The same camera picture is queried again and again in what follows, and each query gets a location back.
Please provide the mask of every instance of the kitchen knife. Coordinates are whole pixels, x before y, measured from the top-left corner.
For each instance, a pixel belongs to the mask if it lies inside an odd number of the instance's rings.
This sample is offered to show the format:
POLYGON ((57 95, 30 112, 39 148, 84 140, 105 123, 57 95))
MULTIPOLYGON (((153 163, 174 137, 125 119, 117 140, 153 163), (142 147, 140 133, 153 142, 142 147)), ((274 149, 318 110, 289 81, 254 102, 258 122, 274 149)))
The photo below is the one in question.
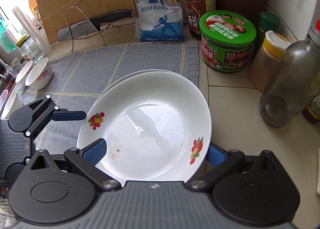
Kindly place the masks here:
MULTIPOLYGON (((100 16, 90 18, 92 24, 100 31, 101 23, 111 23, 115 21, 119 21, 123 18, 131 18, 134 16, 133 10, 118 10, 109 12, 100 16)), ((70 26, 73 38, 81 37, 86 34, 94 33, 96 30, 92 26, 92 24, 88 21, 82 21, 70 26)), ((65 27, 58 32, 58 41, 68 41, 71 40, 71 35, 68 27, 65 27)))

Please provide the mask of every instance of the red bottle cap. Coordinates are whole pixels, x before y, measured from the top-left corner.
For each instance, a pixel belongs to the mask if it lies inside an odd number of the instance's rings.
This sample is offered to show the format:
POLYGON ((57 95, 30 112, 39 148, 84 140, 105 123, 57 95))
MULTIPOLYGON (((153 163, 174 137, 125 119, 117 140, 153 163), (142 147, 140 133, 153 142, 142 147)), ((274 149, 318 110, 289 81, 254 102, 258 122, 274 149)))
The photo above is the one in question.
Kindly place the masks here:
POLYGON ((320 32, 320 19, 317 21, 316 30, 320 32))

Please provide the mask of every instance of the glass cup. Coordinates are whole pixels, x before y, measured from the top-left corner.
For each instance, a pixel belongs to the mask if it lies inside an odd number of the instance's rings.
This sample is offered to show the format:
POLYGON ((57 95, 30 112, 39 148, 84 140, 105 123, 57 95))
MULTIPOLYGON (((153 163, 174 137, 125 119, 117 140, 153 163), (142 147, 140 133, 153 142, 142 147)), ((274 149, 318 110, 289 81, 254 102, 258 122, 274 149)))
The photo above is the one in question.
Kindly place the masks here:
POLYGON ((7 68, 7 72, 9 72, 12 76, 17 77, 21 69, 22 65, 20 61, 15 58, 7 68))

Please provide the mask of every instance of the green lid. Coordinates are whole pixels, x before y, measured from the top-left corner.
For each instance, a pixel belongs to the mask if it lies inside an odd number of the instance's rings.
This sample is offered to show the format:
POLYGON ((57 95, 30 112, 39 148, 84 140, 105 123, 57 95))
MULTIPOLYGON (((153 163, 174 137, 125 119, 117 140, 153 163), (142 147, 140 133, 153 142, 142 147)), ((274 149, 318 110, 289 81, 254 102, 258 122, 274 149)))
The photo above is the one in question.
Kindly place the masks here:
POLYGON ((280 19, 276 15, 272 14, 271 12, 263 11, 260 13, 260 22, 259 28, 267 31, 278 32, 280 26, 280 19))
POLYGON ((230 11, 207 12, 200 19, 200 29, 209 40, 232 47, 247 46, 256 37, 253 24, 230 11))

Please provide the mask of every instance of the green bottle cap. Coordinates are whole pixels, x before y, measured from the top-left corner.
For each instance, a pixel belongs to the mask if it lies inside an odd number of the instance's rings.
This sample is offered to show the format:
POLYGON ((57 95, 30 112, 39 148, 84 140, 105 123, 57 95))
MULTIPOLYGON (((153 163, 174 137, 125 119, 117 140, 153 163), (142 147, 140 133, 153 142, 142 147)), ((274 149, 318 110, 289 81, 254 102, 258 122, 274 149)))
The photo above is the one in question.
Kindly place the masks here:
POLYGON ((272 14, 271 12, 263 11, 260 13, 259 28, 261 28, 265 32, 278 32, 280 23, 281 22, 279 17, 272 14))

